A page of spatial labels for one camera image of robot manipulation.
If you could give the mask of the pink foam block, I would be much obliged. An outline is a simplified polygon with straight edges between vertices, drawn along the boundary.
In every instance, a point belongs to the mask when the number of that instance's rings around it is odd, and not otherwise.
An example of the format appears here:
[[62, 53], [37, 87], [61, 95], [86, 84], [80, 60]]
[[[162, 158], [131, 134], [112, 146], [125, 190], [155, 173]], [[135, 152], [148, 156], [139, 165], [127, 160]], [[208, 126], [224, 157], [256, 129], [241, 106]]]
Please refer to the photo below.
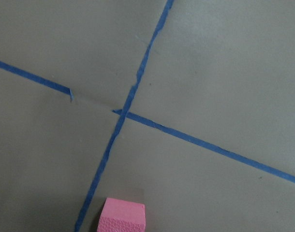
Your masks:
[[105, 200], [98, 232], [144, 232], [146, 230], [145, 205], [107, 198]]

